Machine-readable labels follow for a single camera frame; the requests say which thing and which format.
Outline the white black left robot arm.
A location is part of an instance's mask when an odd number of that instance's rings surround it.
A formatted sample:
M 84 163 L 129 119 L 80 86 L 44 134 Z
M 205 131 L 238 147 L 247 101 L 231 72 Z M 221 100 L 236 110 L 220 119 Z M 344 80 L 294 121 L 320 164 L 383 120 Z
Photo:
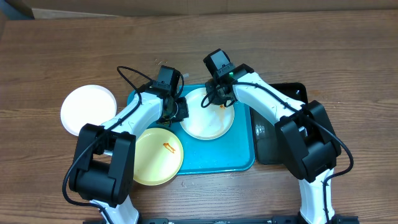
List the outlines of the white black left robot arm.
M 114 118 L 99 126 L 84 125 L 62 184 L 64 194 L 70 189 L 84 201 L 67 195 L 65 200 L 97 208 L 103 223 L 137 223 L 138 211 L 129 198 L 136 140 L 153 122 L 176 123 L 187 117 L 187 101 L 177 90 L 142 86 Z

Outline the white plate with red stain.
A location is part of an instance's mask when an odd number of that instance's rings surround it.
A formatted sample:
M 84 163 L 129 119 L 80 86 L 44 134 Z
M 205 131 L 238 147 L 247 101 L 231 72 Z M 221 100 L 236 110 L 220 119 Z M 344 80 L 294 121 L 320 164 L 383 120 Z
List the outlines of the white plate with red stain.
M 86 124 L 100 125 L 116 116 L 114 95 L 105 87 L 85 85 L 73 90 L 63 101 L 60 119 L 63 127 L 78 136 Z

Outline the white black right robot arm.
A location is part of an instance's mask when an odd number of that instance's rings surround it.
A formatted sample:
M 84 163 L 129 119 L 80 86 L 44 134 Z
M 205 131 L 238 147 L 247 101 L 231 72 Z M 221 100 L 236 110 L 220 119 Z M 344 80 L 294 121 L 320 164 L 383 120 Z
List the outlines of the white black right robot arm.
M 331 176 L 341 148 L 324 107 L 306 104 L 267 84 L 251 67 L 206 64 L 212 79 L 201 105 L 248 105 L 275 128 L 282 162 L 299 181 L 300 215 L 306 223 L 330 223 Z

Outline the yellow plate with orange stain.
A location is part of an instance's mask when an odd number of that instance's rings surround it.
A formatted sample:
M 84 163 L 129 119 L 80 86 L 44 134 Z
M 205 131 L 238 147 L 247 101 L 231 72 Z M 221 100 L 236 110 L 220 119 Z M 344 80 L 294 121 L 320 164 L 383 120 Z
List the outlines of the yellow plate with orange stain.
M 183 163 L 179 138 L 166 129 L 149 128 L 136 142 L 133 179 L 142 185 L 160 185 L 173 179 Z

